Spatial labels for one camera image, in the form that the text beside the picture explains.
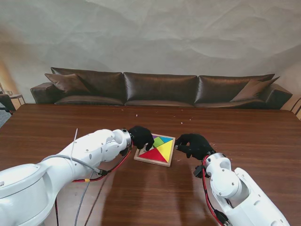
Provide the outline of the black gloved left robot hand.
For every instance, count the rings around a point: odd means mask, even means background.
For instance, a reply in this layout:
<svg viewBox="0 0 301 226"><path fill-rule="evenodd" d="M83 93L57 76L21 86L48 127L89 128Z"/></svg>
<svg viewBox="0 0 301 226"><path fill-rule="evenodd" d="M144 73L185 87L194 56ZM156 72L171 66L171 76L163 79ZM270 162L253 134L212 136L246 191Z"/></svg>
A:
<svg viewBox="0 0 301 226"><path fill-rule="evenodd" d="M149 151L153 144L154 138L149 129L142 126L134 126L128 130L133 145L137 147L138 150L145 149Z"/></svg>

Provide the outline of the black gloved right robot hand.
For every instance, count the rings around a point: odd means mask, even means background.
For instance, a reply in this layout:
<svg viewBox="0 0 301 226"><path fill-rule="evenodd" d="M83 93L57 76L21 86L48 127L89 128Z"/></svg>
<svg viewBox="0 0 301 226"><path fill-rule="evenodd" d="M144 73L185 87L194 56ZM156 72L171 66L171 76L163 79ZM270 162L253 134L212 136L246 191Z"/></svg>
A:
<svg viewBox="0 0 301 226"><path fill-rule="evenodd" d="M176 150L186 154L187 158L193 157L203 160L207 155L212 155L216 151L209 142L200 134L182 134L175 141Z"/></svg>

